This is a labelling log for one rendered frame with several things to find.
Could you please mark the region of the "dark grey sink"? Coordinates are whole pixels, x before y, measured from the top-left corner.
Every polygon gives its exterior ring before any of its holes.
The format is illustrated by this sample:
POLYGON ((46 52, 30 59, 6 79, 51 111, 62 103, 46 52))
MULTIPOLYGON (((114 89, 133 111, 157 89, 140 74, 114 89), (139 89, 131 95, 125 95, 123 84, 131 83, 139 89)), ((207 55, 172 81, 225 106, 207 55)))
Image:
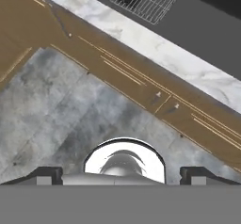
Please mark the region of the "dark grey sink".
POLYGON ((241 0, 177 0, 157 24, 97 1, 241 80, 241 0))

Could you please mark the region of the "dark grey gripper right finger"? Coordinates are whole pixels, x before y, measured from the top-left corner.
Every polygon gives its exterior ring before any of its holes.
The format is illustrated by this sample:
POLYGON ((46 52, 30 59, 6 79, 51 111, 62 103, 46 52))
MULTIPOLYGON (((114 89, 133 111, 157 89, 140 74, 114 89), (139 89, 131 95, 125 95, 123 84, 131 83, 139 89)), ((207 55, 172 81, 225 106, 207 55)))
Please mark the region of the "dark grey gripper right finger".
POLYGON ((185 185, 241 185, 241 183, 216 176, 205 167, 181 167, 180 184, 185 185))

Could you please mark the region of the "brown cupboard door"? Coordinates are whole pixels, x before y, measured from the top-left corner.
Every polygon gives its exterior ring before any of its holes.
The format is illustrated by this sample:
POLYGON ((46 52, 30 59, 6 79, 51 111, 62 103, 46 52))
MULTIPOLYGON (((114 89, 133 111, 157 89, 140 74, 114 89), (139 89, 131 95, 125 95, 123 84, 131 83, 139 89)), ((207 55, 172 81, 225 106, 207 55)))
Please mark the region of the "brown cupboard door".
POLYGON ((241 173, 241 133, 170 95, 155 116, 241 173))
POLYGON ((0 83, 34 50, 68 37, 47 1, 0 0, 0 83))
POLYGON ((71 38, 57 40, 53 47, 155 115, 155 110, 172 95, 161 84, 166 79, 165 73, 93 25, 60 6, 51 5, 67 33, 72 33, 71 38))

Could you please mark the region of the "white round dome with black rim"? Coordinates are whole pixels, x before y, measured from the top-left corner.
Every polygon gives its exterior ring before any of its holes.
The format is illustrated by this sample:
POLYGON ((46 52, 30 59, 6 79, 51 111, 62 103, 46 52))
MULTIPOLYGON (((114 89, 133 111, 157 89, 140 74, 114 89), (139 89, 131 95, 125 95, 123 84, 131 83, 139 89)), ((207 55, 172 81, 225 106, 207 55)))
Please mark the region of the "white round dome with black rim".
POLYGON ((65 174, 64 185, 162 185, 166 165, 147 142, 115 137, 100 143, 86 157, 83 172, 65 174))

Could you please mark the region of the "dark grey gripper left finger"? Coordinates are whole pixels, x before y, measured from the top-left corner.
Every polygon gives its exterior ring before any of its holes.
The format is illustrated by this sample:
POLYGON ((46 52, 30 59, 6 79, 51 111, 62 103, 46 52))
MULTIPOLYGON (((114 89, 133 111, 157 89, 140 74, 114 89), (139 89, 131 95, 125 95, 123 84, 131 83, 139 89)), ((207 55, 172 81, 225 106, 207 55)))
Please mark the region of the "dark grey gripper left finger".
POLYGON ((38 167, 29 174, 4 182, 2 185, 63 185, 62 175, 62 167, 38 167))

